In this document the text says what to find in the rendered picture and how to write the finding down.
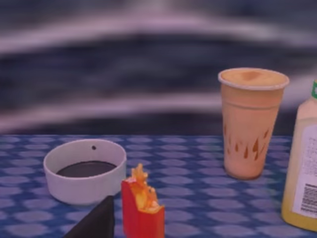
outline plastic bottle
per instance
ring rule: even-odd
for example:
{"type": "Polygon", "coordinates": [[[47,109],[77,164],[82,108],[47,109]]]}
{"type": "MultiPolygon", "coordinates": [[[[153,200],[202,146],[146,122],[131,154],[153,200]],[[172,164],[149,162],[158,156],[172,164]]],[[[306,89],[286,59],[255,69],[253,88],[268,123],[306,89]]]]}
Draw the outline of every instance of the plastic bottle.
{"type": "Polygon", "coordinates": [[[317,80],[311,98],[297,110],[282,218],[317,232],[317,80]]]}

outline white bowl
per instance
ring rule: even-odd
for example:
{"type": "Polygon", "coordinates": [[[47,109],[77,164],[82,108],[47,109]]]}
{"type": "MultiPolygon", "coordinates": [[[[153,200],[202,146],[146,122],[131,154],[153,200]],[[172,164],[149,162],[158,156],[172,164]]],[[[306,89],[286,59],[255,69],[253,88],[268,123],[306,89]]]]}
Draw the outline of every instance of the white bowl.
{"type": "Polygon", "coordinates": [[[120,191],[126,178],[126,152],[120,145],[102,139],[75,140],[57,146],[44,158],[50,194],[72,205],[91,205],[120,191]],[[103,161],[116,168],[97,176],[69,178],[57,175],[61,169],[80,162],[103,161]]]}

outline white label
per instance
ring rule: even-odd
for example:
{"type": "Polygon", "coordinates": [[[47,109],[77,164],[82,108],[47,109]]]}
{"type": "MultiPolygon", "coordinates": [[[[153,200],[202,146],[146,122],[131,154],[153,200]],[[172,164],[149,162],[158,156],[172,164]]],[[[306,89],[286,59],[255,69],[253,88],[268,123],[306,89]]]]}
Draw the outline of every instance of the white label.
{"type": "Polygon", "coordinates": [[[293,212],[317,218],[317,125],[303,130],[301,162],[293,212]]]}

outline iced coffee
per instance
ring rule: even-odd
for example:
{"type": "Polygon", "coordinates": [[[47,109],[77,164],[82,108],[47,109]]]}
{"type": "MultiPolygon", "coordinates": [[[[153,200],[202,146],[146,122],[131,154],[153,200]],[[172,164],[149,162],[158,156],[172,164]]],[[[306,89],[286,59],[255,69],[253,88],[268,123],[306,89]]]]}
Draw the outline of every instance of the iced coffee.
{"type": "Polygon", "coordinates": [[[222,71],[224,167],[237,179],[261,175],[276,116],[289,79],[259,68],[222,71]]]}

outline table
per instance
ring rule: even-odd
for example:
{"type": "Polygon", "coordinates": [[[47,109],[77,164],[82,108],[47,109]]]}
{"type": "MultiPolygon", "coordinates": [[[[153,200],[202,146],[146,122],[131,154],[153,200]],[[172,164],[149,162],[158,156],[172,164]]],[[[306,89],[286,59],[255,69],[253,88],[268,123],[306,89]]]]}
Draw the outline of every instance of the table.
{"type": "MultiPolygon", "coordinates": [[[[74,139],[103,138],[124,146],[128,173],[138,163],[149,172],[165,204],[166,238],[316,237],[284,223],[281,198],[291,137],[272,138],[263,175],[228,177],[219,136],[0,136],[0,237],[60,238],[92,207],[75,207],[48,193],[45,154],[74,139]]],[[[115,197],[115,237],[123,238],[120,194],[115,197]]]]}

